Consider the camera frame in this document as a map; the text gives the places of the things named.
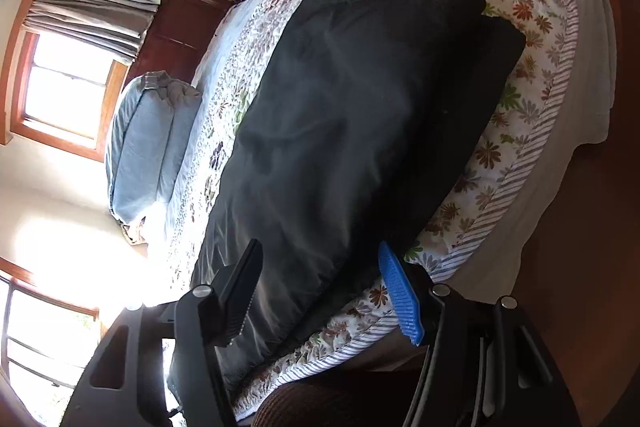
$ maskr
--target bed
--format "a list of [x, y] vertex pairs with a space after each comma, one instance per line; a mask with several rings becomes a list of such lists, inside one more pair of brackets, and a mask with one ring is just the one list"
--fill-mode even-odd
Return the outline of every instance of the bed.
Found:
[[[203, 92], [203, 103], [174, 195], [145, 226], [150, 259], [171, 288], [167, 299], [188, 288], [236, 128], [300, 1], [247, 0], [234, 7], [196, 70], [192, 85]], [[607, 137], [616, 46], [609, 0], [487, 2], [488, 15], [505, 17], [525, 33], [526, 50], [465, 174], [406, 259], [467, 298], [495, 301], [510, 293], [520, 251], [574, 149]], [[378, 280], [297, 349], [257, 367], [234, 395], [236, 416], [255, 412], [283, 383], [347, 361], [353, 367], [364, 354], [368, 365], [393, 366], [407, 356], [397, 325]]]

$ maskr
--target wooden floor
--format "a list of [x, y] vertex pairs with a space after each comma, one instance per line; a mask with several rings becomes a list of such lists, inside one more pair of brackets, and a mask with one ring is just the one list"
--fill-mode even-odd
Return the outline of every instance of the wooden floor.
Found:
[[611, 3], [618, 77], [609, 139], [576, 150], [514, 289], [584, 427], [601, 422], [640, 363], [640, 0]]

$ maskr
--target window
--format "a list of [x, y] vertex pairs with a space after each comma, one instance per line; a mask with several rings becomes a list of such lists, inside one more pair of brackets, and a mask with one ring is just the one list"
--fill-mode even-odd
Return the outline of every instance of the window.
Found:
[[20, 50], [11, 131], [102, 161], [127, 67], [97, 46], [26, 32]]
[[31, 415], [58, 426], [98, 345], [98, 312], [49, 298], [6, 275], [0, 275], [0, 305], [2, 370]]

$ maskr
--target blue pillow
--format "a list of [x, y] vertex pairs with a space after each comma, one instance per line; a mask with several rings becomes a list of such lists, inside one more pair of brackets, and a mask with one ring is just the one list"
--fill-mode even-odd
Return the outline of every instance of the blue pillow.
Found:
[[165, 71], [124, 89], [111, 122], [104, 163], [111, 214], [128, 225], [156, 201], [168, 203], [202, 95]]

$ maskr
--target folded blanket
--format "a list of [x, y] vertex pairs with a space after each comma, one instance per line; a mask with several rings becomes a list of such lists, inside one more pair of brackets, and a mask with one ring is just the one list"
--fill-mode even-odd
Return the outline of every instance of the folded blanket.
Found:
[[105, 152], [111, 214], [128, 225], [174, 191], [202, 95], [165, 71], [134, 78], [120, 95]]
[[380, 241], [408, 248], [454, 185], [525, 44], [484, 6], [303, 0], [287, 23], [192, 278], [263, 244], [242, 335], [218, 350], [230, 390], [370, 285]]

